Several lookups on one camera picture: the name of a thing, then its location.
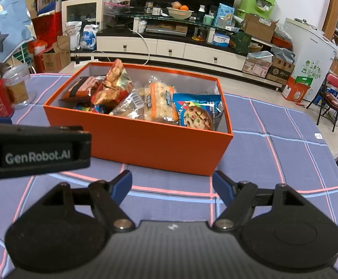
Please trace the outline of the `white small refrigerator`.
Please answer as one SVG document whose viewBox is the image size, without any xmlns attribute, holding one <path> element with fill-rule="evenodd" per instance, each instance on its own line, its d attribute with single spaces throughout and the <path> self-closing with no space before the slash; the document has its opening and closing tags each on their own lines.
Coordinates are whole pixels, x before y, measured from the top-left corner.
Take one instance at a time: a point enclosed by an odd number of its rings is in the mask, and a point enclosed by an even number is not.
<svg viewBox="0 0 338 279">
<path fill-rule="evenodd" d="M 329 72 L 337 48 L 324 36 L 324 32 L 304 19 L 286 18 L 283 29 L 291 36 L 295 54 L 295 68 L 291 76 L 301 83 L 310 83 L 304 100 L 312 101 Z"/>
</svg>

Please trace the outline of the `brown cookie snack bag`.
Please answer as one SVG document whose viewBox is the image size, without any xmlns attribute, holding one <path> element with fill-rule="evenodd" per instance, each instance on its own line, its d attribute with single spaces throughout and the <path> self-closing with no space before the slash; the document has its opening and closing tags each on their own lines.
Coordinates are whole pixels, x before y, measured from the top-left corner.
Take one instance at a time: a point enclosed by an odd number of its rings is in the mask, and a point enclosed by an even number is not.
<svg viewBox="0 0 338 279">
<path fill-rule="evenodd" d="M 133 90 L 134 84 L 128 75 L 124 64 L 116 59 L 108 74 L 98 85 L 97 90 L 91 97 L 94 105 L 103 105 L 107 108 L 115 108 Z"/>
</svg>

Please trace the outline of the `orange gift bag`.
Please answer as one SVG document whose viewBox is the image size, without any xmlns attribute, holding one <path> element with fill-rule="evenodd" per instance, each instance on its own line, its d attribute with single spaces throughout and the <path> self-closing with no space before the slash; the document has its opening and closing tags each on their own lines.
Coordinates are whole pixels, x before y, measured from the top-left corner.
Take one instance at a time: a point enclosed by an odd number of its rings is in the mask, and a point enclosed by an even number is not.
<svg viewBox="0 0 338 279">
<path fill-rule="evenodd" d="M 310 89 L 312 81 L 312 77 L 297 76 L 293 78 L 290 76 L 283 88 L 283 97 L 288 101 L 301 103 L 306 92 Z"/>
</svg>

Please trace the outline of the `clear plastic jar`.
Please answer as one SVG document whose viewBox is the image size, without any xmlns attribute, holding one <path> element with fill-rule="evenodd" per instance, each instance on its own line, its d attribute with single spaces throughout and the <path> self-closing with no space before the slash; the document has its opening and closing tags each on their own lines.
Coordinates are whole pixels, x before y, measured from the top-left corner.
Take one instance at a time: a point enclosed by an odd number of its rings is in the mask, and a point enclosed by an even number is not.
<svg viewBox="0 0 338 279">
<path fill-rule="evenodd" d="M 3 74 L 4 84 L 16 110 L 28 106 L 36 98 L 36 93 L 27 89 L 30 77 L 27 64 L 16 65 Z"/>
</svg>

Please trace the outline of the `blue chocolate chip cookie bag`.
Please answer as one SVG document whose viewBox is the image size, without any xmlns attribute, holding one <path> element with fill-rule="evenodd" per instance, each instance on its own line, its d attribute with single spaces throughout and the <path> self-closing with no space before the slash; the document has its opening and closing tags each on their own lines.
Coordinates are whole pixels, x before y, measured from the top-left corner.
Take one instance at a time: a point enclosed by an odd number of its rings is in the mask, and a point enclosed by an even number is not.
<svg viewBox="0 0 338 279">
<path fill-rule="evenodd" d="M 182 127 L 215 131 L 223 115 L 219 94 L 175 93 L 173 102 Z"/>
</svg>

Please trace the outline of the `orange labelled bread packet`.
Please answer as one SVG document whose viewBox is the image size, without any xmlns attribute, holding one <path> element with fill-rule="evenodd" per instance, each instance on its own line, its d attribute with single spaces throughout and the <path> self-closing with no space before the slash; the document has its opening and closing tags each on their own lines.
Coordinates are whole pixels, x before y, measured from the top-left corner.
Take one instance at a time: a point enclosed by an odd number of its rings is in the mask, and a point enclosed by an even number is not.
<svg viewBox="0 0 338 279">
<path fill-rule="evenodd" d="M 144 86 L 144 119 L 150 122 L 178 123 L 178 113 L 173 102 L 176 89 L 151 76 Z"/>
</svg>

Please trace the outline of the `white TV cabinet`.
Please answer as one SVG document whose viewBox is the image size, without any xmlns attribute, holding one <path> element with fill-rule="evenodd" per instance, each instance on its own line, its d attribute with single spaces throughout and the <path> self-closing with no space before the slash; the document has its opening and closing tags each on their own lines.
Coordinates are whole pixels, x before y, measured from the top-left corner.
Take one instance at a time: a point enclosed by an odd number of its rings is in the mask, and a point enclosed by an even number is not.
<svg viewBox="0 0 338 279">
<path fill-rule="evenodd" d="M 109 28 L 97 34 L 96 50 L 74 50 L 72 57 L 121 58 L 148 64 L 158 63 L 164 67 L 185 67 L 199 72 L 256 81 L 274 86 L 279 82 L 258 77 L 242 71 L 246 56 L 235 53 L 229 47 L 217 47 L 207 42 L 197 42 L 192 37 L 175 37 L 153 33 L 138 35 L 128 28 Z"/>
</svg>

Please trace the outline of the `red folding chair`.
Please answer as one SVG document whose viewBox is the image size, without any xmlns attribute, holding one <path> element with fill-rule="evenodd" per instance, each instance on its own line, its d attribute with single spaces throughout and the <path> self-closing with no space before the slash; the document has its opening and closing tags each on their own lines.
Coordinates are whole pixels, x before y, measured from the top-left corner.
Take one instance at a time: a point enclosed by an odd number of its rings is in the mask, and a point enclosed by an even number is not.
<svg viewBox="0 0 338 279">
<path fill-rule="evenodd" d="M 329 89 L 331 86 L 338 89 L 338 77 L 337 75 L 328 72 L 314 99 L 306 106 L 306 109 L 309 109 L 311 105 L 319 106 L 320 109 L 316 125 L 320 123 L 320 119 L 325 117 L 329 110 L 333 110 L 335 112 L 335 119 L 332 120 L 332 132 L 334 132 L 338 120 L 338 97 L 330 92 Z"/>
</svg>

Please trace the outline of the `white framed cabinet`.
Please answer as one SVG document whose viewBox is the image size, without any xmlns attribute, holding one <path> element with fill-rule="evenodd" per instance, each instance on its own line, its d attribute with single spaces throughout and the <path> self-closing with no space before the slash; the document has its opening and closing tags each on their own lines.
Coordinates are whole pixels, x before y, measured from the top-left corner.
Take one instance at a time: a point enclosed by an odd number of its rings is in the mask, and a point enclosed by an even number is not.
<svg viewBox="0 0 338 279">
<path fill-rule="evenodd" d="M 103 0 L 63 0 L 61 2 L 62 32 L 69 21 L 81 21 L 82 25 L 96 24 L 99 27 L 103 22 Z"/>
</svg>

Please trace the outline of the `orange storage box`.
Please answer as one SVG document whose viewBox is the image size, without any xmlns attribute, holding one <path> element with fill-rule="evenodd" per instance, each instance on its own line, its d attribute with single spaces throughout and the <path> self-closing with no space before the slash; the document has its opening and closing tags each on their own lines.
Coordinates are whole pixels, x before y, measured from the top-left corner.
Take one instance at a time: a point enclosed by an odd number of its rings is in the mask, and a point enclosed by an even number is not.
<svg viewBox="0 0 338 279">
<path fill-rule="evenodd" d="M 61 96 L 81 77 L 106 75 L 110 62 L 90 62 L 52 94 L 43 107 L 52 126 L 78 125 L 92 135 L 91 155 L 136 166 L 209 176 L 226 152 L 233 130 L 226 100 L 216 130 L 135 120 L 75 110 Z"/>
</svg>

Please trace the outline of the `red-edged cracker packet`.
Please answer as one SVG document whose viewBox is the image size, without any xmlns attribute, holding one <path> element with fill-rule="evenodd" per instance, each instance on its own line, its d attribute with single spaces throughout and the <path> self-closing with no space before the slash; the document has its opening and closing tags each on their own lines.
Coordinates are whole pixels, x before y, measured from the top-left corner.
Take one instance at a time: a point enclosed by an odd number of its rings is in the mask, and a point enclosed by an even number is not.
<svg viewBox="0 0 338 279">
<path fill-rule="evenodd" d="M 133 89 L 132 92 L 109 113 L 109 115 L 144 120 L 143 88 Z"/>
</svg>

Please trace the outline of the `large cardboard box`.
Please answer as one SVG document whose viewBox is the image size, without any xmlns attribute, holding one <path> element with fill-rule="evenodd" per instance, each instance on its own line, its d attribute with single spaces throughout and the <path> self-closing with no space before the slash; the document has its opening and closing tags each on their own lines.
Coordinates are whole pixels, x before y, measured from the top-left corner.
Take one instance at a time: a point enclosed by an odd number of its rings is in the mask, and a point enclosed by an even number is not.
<svg viewBox="0 0 338 279">
<path fill-rule="evenodd" d="M 242 30 L 254 38 L 270 42 L 273 38 L 277 23 L 254 14 L 246 14 L 242 22 Z"/>
</svg>

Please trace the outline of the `fruit bowl with oranges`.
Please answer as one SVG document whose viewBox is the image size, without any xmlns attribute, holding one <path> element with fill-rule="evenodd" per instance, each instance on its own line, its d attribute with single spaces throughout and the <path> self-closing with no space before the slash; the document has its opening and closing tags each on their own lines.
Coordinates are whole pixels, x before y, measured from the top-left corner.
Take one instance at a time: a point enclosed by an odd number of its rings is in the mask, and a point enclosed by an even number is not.
<svg viewBox="0 0 338 279">
<path fill-rule="evenodd" d="M 192 11 L 189 7 L 182 5 L 180 2 L 175 1 L 171 3 L 171 6 L 167 8 L 168 13 L 171 17 L 177 20 L 186 20 L 192 16 Z"/>
</svg>

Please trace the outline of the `blue shark fabric cover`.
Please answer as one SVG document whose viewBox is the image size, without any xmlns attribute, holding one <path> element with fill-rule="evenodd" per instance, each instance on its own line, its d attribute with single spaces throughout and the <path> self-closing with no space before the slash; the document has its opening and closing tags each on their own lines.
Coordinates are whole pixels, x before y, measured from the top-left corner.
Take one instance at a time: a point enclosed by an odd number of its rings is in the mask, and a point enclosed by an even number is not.
<svg viewBox="0 0 338 279">
<path fill-rule="evenodd" d="M 0 62 L 37 39 L 25 0 L 0 0 Z"/>
</svg>

